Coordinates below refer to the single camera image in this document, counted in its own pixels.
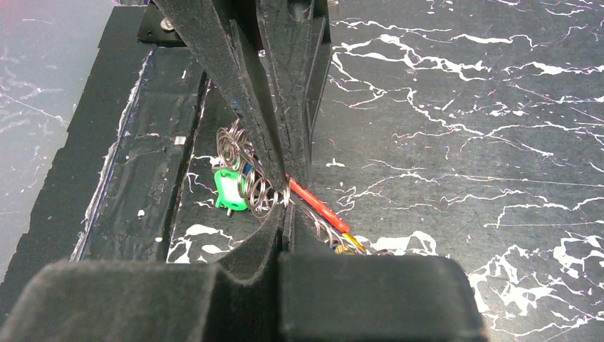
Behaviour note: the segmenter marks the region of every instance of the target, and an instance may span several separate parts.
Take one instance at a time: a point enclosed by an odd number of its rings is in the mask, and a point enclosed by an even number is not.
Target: green key tag
[[[238,176],[237,172],[227,169],[220,169],[214,174],[214,181],[218,189],[216,208],[227,207],[238,212],[247,209],[244,199],[239,196],[239,191],[237,190]]]

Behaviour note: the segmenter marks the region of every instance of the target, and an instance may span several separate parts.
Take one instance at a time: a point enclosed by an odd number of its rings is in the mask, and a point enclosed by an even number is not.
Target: black foam pad
[[[286,341],[486,341],[450,259],[288,253],[279,270]]]
[[[284,211],[214,264],[49,265],[22,293],[0,342],[275,341]]]

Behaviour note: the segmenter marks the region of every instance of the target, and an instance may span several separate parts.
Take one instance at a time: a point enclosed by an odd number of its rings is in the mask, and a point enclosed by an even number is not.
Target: black marble surface
[[[458,261],[493,341],[600,341],[604,4],[340,1],[339,17],[315,194],[376,249]],[[231,119],[212,113],[168,262],[214,261],[259,226],[213,208]]]

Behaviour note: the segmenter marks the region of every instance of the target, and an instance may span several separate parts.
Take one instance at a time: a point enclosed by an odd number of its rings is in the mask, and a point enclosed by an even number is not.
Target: black plastic part
[[[45,265],[69,258],[84,230],[82,220],[130,89],[154,47],[136,44],[134,38],[144,10],[116,7],[109,18],[65,146],[56,153],[33,206],[29,231],[19,240],[0,284],[0,325],[30,279]]]
[[[156,0],[212,82],[241,118],[266,176],[274,187],[285,187],[277,125],[266,72],[248,25],[254,13],[242,13],[236,1]]]
[[[486,341],[462,269],[437,256],[284,254],[288,342]]]
[[[207,84],[187,48],[156,48],[141,72],[80,259],[167,257]]]
[[[164,31],[162,29],[160,23],[163,19],[164,14],[153,1],[150,1],[138,29],[138,41],[169,48],[185,47],[184,41],[176,31]]]
[[[311,130],[331,57],[318,53],[321,45],[330,48],[327,1],[258,0],[256,10],[275,89],[286,171],[308,187]]]

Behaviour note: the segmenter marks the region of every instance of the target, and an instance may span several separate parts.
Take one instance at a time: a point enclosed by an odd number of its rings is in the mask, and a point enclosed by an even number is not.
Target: black table surface
[[[70,4],[89,17],[0,4],[10,24],[0,35],[11,38],[0,39],[0,274],[65,140],[112,6]],[[458,261],[493,341],[599,341],[604,6],[345,0],[339,8],[311,190],[372,248]],[[84,23],[92,28],[73,30]],[[186,177],[184,204],[194,209],[173,231],[168,262],[214,261],[258,226],[213,208],[207,175],[216,156],[202,141],[228,120],[211,118],[201,119]]]

